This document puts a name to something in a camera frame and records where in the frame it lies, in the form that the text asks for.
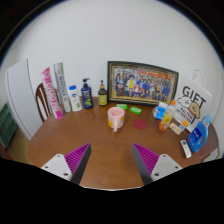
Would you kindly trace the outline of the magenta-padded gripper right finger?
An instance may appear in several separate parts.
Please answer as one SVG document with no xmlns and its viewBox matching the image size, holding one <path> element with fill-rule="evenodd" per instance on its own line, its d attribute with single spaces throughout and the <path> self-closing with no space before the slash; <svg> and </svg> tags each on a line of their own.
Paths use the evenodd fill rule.
<svg viewBox="0 0 224 224">
<path fill-rule="evenodd" d="M 167 154 L 158 155 L 136 143 L 132 145 L 132 154 L 144 185 L 182 169 L 182 167 Z"/>
</svg>

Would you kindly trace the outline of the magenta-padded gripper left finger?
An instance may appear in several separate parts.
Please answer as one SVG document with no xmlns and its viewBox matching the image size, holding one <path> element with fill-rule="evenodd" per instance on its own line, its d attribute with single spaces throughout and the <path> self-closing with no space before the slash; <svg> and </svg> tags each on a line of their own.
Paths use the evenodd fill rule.
<svg viewBox="0 0 224 224">
<path fill-rule="evenodd" d="M 79 185 L 91 155 L 91 144 L 87 143 L 66 155 L 56 154 L 42 169 Z"/>
</svg>

